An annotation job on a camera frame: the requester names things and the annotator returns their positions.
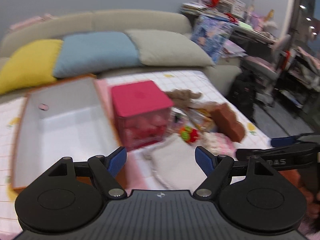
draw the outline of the blue patterned bag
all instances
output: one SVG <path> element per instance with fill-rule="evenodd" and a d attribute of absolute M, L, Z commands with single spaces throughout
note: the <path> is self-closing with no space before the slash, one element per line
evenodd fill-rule
<path fill-rule="evenodd" d="M 191 40 L 198 44 L 216 64 L 226 40 L 233 32 L 234 24 L 224 18 L 200 15 Z"/>

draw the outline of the black bag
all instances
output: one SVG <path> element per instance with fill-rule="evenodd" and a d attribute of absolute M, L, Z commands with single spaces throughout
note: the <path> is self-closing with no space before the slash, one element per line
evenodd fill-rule
<path fill-rule="evenodd" d="M 255 123 L 253 108 L 256 99 L 255 77 L 250 71 L 243 70 L 236 77 L 226 98 L 246 118 Z"/>

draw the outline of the gray ribbed panel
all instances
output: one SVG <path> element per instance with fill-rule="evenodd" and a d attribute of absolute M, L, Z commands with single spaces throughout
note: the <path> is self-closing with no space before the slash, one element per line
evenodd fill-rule
<path fill-rule="evenodd" d="M 257 236 L 229 225 L 213 203 L 197 201 L 188 191 L 135 190 L 129 198 L 111 201 L 102 215 L 80 230 L 61 236 L 25 231 L 17 240 L 303 240 L 296 231 Z"/>

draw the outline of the beige sofa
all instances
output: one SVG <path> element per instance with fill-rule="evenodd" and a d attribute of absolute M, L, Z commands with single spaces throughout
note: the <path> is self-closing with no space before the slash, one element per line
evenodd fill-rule
<path fill-rule="evenodd" d="M 58 17 L 46 22 L 38 23 L 24 29 L 7 34 L 0 45 L 0 68 L 21 46 L 38 39 L 59 38 L 71 33 L 86 33 L 100 31 L 119 31 L 126 29 L 156 29 L 181 33 L 190 36 L 192 30 L 189 20 L 178 13 L 152 10 L 104 10 L 81 12 Z M 130 73 L 196 69 L 203 71 L 212 84 L 225 95 L 236 75 L 241 70 L 233 64 L 221 60 L 215 67 L 187 68 L 187 67 L 134 67 L 109 70 L 98 77 L 123 75 Z M 7 99 L 21 95 L 24 91 L 15 91 L 0 97 L 0 103 Z"/>

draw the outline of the circular black cover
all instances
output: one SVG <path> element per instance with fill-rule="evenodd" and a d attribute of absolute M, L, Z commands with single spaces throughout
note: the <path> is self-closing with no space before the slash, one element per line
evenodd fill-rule
<path fill-rule="evenodd" d="M 236 225 L 268 233 L 296 228 L 306 211 L 304 196 L 280 174 L 232 184 L 222 190 L 218 204 Z"/>
<path fill-rule="evenodd" d="M 15 209 L 23 227 L 62 233 L 79 228 L 98 215 L 103 204 L 98 190 L 64 177 L 38 178 L 19 194 Z"/>

